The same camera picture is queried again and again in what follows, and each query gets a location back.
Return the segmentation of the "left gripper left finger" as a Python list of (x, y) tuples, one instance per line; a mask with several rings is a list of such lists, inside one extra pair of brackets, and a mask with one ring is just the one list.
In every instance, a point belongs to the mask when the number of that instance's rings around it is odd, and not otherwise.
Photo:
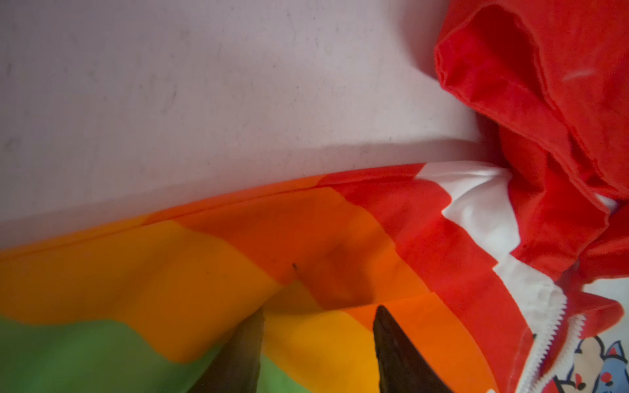
[(188, 392), (256, 392), (264, 327), (262, 309), (245, 318)]

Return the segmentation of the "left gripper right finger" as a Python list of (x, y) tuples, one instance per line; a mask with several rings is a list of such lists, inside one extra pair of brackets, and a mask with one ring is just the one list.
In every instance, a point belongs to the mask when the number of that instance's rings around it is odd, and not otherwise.
[(381, 392), (452, 393), (385, 306), (376, 310), (373, 337)]

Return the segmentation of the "rainbow red hooded jacket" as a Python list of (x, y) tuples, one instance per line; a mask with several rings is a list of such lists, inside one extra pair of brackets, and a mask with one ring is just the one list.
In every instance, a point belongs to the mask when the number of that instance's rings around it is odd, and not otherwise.
[(265, 318), (256, 392), (381, 392), (385, 306), (452, 392), (628, 389), (628, 4), (453, 1), (442, 88), (506, 164), (215, 196), (1, 255), (4, 392), (188, 392)]

